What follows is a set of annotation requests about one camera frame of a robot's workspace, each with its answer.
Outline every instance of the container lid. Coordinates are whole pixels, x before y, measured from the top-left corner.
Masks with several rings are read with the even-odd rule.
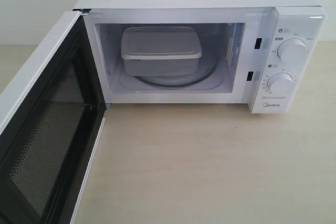
[[[125,60],[197,59],[202,56],[197,33],[189,27],[132,27],[121,41]]]

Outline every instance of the microwave oven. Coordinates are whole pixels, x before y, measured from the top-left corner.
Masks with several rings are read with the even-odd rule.
[[[79,0],[0,96],[0,222],[74,221],[111,104],[245,103],[252,113],[286,112],[325,17],[315,0]],[[161,64],[147,68],[157,76],[128,74],[121,45],[130,29],[154,30],[133,37],[137,51],[160,51],[157,30],[197,38],[195,72],[160,76]],[[174,43],[165,46],[188,47],[185,38],[170,34]],[[129,60],[134,71],[148,63]],[[189,65],[180,63],[166,62],[183,73]]]

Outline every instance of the food container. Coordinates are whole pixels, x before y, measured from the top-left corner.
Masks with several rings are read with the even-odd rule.
[[[202,56],[189,27],[132,27],[124,31],[121,56],[132,76],[178,76],[196,72]]]

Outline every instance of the microwave door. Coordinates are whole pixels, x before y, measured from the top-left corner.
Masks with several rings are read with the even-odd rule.
[[[0,223],[71,222],[105,109],[83,17],[66,12],[0,95]]]

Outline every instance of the power knob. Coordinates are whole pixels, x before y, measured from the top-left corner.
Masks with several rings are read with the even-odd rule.
[[[278,73],[268,79],[267,86],[272,94],[287,95],[293,90],[294,82],[289,74]]]
[[[307,48],[301,39],[289,39],[278,48],[279,58],[288,65],[297,65],[307,59]]]

